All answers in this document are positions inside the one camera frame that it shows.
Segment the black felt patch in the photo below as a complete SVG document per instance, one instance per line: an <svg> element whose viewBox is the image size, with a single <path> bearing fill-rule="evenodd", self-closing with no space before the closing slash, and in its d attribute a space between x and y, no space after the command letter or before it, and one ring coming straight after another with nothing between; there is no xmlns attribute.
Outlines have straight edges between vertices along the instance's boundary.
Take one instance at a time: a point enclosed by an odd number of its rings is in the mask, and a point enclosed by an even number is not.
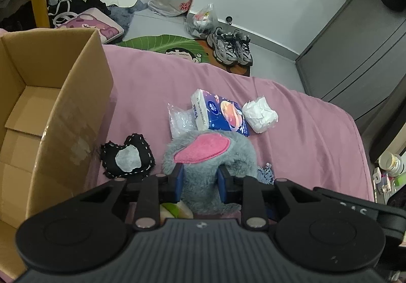
<svg viewBox="0 0 406 283"><path fill-rule="evenodd" d="M120 150L128 146L134 146L139 152L141 159L141 167L133 169L131 172L124 172L116 163L116 156ZM148 175L148 172L155 166L155 159L152 155L149 144L145 141L142 134L131 134L124 142L124 145L117 145L111 141L101 146L100 159L106 170L104 175L110 179L114 178L129 178L138 175L140 178Z"/></svg>

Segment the crumpled tissue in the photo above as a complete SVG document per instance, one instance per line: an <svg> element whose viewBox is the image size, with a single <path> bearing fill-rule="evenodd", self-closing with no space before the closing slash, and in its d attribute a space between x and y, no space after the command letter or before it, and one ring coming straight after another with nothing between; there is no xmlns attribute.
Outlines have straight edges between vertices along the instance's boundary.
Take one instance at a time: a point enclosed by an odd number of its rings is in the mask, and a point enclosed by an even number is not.
<svg viewBox="0 0 406 283"><path fill-rule="evenodd" d="M278 121L277 112L268 106L264 96L247 102L242 107L242 113L256 133L265 132Z"/></svg>

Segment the tissue pack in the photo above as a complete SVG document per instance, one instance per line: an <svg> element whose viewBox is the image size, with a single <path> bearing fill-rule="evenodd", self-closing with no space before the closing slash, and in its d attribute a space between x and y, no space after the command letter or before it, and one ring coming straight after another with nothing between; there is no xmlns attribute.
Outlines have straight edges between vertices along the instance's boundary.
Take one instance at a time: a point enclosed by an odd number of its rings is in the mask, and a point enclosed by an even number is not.
<svg viewBox="0 0 406 283"><path fill-rule="evenodd" d="M197 129L238 132L248 136L248 127L238 103L198 89L191 96Z"/></svg>

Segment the gray sneaker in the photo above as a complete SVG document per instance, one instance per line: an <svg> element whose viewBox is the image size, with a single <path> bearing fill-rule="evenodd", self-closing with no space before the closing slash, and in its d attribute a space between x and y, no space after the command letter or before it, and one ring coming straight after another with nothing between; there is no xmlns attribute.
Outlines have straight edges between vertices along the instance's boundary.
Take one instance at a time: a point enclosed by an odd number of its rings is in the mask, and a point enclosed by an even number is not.
<svg viewBox="0 0 406 283"><path fill-rule="evenodd" d="M234 39L235 54L238 58L238 64L243 67L251 67L253 61L250 51L250 37L248 35L243 36L241 31L236 30L234 31Z"/></svg>
<svg viewBox="0 0 406 283"><path fill-rule="evenodd" d="M236 65L238 57L234 52L234 35L224 33L221 27L207 37L207 44L213 49L213 55L220 63L225 65Z"/></svg>

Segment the bed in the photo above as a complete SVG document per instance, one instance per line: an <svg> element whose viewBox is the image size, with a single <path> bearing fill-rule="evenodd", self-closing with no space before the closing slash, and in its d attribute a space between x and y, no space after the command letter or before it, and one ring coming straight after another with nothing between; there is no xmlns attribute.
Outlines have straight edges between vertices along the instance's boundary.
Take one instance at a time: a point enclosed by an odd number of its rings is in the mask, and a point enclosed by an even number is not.
<svg viewBox="0 0 406 283"><path fill-rule="evenodd" d="M374 201L357 127L335 105L271 80L230 74L206 63L115 45L104 45L104 50L114 86L99 142L122 144L132 133L143 134L156 160L152 174L160 172L171 141L168 103L190 109L190 96L197 88L240 105L264 95L279 121L262 134L250 131L259 166L271 163L276 178L310 189L320 186ZM97 160L91 166L89 187L108 180L103 172Z"/></svg>

